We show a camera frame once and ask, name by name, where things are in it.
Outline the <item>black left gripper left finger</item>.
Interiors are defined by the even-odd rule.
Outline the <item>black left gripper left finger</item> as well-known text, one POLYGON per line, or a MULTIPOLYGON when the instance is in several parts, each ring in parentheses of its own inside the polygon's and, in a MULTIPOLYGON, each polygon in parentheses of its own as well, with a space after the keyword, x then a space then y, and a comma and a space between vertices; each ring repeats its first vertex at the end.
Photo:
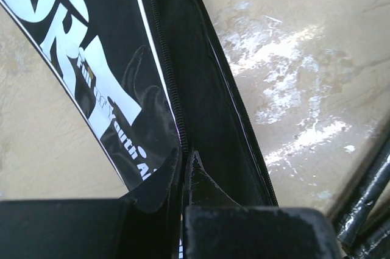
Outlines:
POLYGON ((177 258, 182 153, 115 199, 1 202, 2 258, 177 258))

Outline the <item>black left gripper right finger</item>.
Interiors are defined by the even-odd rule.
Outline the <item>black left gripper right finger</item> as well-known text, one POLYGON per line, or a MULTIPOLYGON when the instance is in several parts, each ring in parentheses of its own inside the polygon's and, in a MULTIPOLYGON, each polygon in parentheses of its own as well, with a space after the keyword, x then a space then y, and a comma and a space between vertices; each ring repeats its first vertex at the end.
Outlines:
POLYGON ((183 215, 184 258, 341 258, 325 216, 313 208, 242 206, 193 151, 183 215))

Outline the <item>black racket cover bag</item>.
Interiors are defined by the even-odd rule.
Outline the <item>black racket cover bag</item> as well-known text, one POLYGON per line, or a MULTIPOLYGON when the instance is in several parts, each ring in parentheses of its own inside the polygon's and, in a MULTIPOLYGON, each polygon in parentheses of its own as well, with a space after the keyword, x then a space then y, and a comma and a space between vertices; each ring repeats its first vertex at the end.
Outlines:
POLYGON ((277 199, 202 0, 1 0, 128 190, 179 149, 243 206, 277 199))

